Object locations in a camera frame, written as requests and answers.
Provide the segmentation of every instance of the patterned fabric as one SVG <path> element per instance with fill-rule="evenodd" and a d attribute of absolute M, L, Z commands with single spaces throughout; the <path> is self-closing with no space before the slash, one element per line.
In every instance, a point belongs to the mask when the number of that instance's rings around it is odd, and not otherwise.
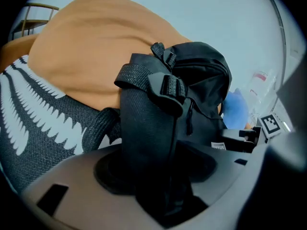
<path fill-rule="evenodd" d="M 99 113 L 37 76 L 27 60 L 19 58 L 0 74 L 0 162 L 17 192 L 83 153 L 84 132 Z M 109 145 L 105 136 L 99 148 Z"/>

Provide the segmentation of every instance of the blue cloth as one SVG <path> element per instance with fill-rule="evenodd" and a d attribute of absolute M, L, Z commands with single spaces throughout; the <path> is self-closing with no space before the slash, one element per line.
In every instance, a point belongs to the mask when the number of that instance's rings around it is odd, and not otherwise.
<path fill-rule="evenodd" d="M 248 122 L 248 105 L 239 89 L 228 92 L 223 106 L 223 120 L 228 129 L 244 129 Z"/>

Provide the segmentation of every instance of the zipper pull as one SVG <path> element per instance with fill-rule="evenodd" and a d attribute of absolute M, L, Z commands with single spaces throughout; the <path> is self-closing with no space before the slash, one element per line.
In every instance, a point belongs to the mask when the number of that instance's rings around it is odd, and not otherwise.
<path fill-rule="evenodd" d="M 193 124 L 192 124 L 192 110 L 194 107 L 194 101 L 191 99 L 191 105 L 189 107 L 188 111 L 188 117 L 187 117 L 187 135 L 190 136 L 193 133 Z"/>

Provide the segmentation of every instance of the orange fabric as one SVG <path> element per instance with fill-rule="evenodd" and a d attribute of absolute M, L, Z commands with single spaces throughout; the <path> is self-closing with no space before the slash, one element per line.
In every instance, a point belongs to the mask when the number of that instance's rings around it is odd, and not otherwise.
<path fill-rule="evenodd" d="M 167 21 L 130 0 L 75 0 L 36 39 L 28 65 L 72 98 L 97 110 L 119 108 L 114 80 L 132 53 L 189 42 Z"/>
<path fill-rule="evenodd" d="M 0 73 L 21 56 L 28 55 L 38 34 L 17 38 L 5 44 L 0 50 Z"/>

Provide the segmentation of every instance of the chair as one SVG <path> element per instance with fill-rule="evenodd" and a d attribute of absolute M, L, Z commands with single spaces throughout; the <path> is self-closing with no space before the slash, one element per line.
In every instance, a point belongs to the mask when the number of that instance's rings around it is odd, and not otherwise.
<path fill-rule="evenodd" d="M 53 11 L 54 10 L 59 10 L 59 8 L 55 7 L 55 6 L 50 6 L 50 5 L 46 5 L 46 4 L 42 4 L 42 3 L 31 3 L 31 2 L 26 3 L 24 5 L 24 7 L 28 7 L 28 10 L 27 10 L 27 12 L 25 14 L 24 20 L 21 20 L 19 22 L 19 24 L 13 30 L 13 32 L 12 32 L 12 40 L 14 39 L 14 34 L 16 32 L 22 32 L 22 36 L 24 36 L 24 31 L 28 30 L 28 35 L 29 35 L 29 32 L 30 32 L 31 29 L 34 29 L 34 28 L 39 27 L 41 25 L 47 24 L 48 21 L 51 20 Z M 30 11 L 31 7 L 41 7 L 41 8 L 51 9 L 51 13 L 50 13 L 49 19 L 48 20 L 27 20 L 27 17 L 28 17 L 28 14 L 29 14 L 29 11 Z"/>

